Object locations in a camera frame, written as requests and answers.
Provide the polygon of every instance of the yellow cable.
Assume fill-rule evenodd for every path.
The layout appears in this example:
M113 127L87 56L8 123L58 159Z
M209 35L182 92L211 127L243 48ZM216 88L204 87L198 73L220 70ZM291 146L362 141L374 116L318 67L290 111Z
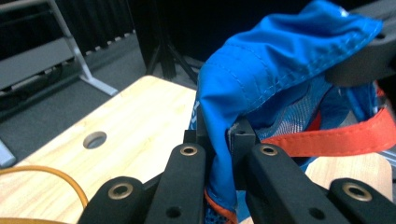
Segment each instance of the yellow cable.
M56 169L53 169L53 168L50 168L47 166L38 166L38 165L15 166L15 167L7 168L4 170L0 170L0 175L16 173L16 172L21 172L21 171L41 171L41 172L46 172L46 173L50 173L52 175L59 176L64 181L66 181L77 193L79 199L81 200L82 207L85 208L87 206L88 198L85 195L84 190L82 190L82 188L79 186L79 184L76 182L76 180L74 180L70 175L67 175L60 170L56 170Z

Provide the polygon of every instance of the wooden table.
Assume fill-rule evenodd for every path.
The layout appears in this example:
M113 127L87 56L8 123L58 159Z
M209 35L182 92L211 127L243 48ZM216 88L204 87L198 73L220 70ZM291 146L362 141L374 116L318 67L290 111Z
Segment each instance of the wooden table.
M182 143L194 97L193 90L156 77L142 77L18 166L44 165L64 171L77 180L88 199L107 180L117 176L131 176L144 183L164 170L171 150ZM106 141L97 148L85 148L84 139L96 132L106 133ZM376 172L370 174L376 175L374 182L379 181L380 191L385 189L381 192L391 197L389 164L376 154L368 158L364 162L372 164L375 161L370 168ZM321 177L324 173L320 169L325 168L327 177L332 178L331 174L335 174L339 165L323 164L313 169L311 175ZM350 169L342 166L341 173L359 171L362 168L359 164L350 163ZM59 177L46 173L1 176L0 199L0 217L76 223L82 212L72 188Z

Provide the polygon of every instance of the blue fabric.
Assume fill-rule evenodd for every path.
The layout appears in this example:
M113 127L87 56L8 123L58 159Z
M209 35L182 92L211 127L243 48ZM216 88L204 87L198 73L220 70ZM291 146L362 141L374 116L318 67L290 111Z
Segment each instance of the blue fabric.
M252 30L229 38L207 60L200 71L194 107L202 107L216 151L206 186L214 202L236 211L225 134L237 117L247 116L260 130L282 120L278 115L288 108L309 105L303 110L309 112L303 124L293 132L302 131L331 88L323 71L362 49L381 28L380 21L347 15L327 1L313 1L298 15L267 16ZM194 113L191 128L195 126ZM276 132L262 132L262 137Z

